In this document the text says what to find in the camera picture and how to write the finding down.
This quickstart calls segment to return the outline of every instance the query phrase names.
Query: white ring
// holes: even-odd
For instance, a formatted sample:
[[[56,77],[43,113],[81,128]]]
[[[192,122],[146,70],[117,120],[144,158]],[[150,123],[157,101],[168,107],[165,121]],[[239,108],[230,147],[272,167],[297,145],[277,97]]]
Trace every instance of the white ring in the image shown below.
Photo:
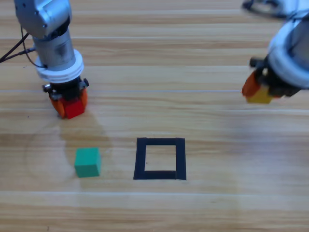
[[[269,46],[268,61],[275,73],[285,81],[295,87],[308,88],[309,74],[308,70],[298,66],[287,52],[285,45],[286,39],[293,28],[293,22],[287,22]]]
[[[55,83],[55,84],[65,83],[65,82],[74,80],[75,78],[79,77],[84,70],[83,57],[77,50],[74,50],[74,54],[75,54],[76,61],[68,69],[65,69],[62,71],[52,71],[46,68],[37,67],[36,70],[37,70],[39,77],[46,82]],[[37,57],[35,63],[38,64],[39,66],[42,66],[42,63],[39,57]]]

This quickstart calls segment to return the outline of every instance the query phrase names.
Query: black square outline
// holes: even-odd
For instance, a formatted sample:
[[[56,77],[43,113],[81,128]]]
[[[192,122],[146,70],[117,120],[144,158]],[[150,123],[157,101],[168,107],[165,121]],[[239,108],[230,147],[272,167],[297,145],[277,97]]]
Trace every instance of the black square outline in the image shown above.
[[[176,146],[175,171],[145,171],[147,145]],[[134,180],[187,180],[185,139],[183,138],[137,138]]]

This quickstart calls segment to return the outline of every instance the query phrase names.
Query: yellow cube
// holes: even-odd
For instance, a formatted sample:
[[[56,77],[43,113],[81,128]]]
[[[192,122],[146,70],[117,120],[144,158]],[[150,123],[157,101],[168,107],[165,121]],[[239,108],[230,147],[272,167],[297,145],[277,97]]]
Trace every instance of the yellow cube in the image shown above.
[[[270,104],[273,99],[268,94],[268,87],[261,86],[260,89],[251,97],[246,97],[248,103]]]

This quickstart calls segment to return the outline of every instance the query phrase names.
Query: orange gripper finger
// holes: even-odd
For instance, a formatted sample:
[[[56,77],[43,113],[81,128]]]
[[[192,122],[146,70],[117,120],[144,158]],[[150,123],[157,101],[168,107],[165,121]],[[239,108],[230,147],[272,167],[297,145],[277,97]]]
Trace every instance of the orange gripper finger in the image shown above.
[[[66,113],[64,111],[64,106],[62,104],[61,101],[55,101],[53,99],[50,98],[50,101],[53,104],[53,107],[55,108],[55,110],[58,112],[58,114],[60,115],[61,118],[65,118]]]
[[[87,94],[87,90],[85,88],[82,91],[81,100],[82,100],[82,104],[83,104],[84,108],[86,108],[87,103],[88,103],[88,94]]]
[[[255,71],[248,77],[242,88],[242,94],[245,97],[252,97],[260,89],[260,85],[255,80]]]

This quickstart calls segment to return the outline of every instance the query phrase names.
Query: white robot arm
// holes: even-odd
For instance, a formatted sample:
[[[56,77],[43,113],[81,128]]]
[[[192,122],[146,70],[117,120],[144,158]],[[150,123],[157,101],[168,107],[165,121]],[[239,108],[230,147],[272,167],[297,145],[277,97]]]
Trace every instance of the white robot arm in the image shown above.
[[[262,15],[284,19],[284,24],[268,47],[264,59],[252,58],[255,68],[243,87],[248,102],[270,103],[272,98],[291,97],[309,89],[309,1],[251,0],[243,7],[261,13],[255,5],[271,5],[272,12]]]
[[[84,69],[83,57],[73,49],[69,33],[72,20],[69,0],[14,0],[14,3],[22,35],[25,29],[27,35],[32,36],[38,54],[33,64],[39,77],[48,82],[43,90],[49,94],[62,118],[82,114],[89,83],[80,77]],[[10,52],[1,58],[1,62]]]

